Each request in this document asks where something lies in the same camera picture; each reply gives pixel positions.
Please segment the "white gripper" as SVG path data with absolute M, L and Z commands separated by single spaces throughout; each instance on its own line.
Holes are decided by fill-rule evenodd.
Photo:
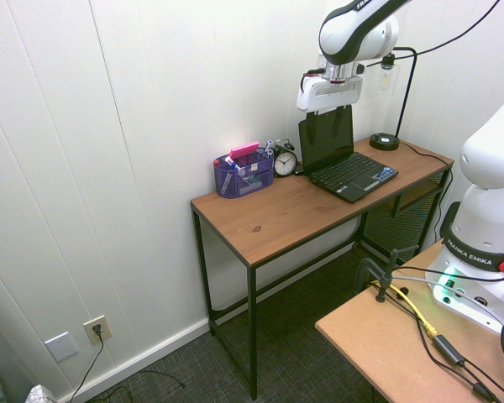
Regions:
M 344 83 L 334 85 L 321 76 L 305 77 L 302 88 L 297 95 L 297 108 L 307 113 L 307 137 L 315 139 L 315 112 L 336 108 L 333 130 L 338 131 L 342 121 L 340 106 L 354 104 L 359 100 L 362 79 L 354 76 Z

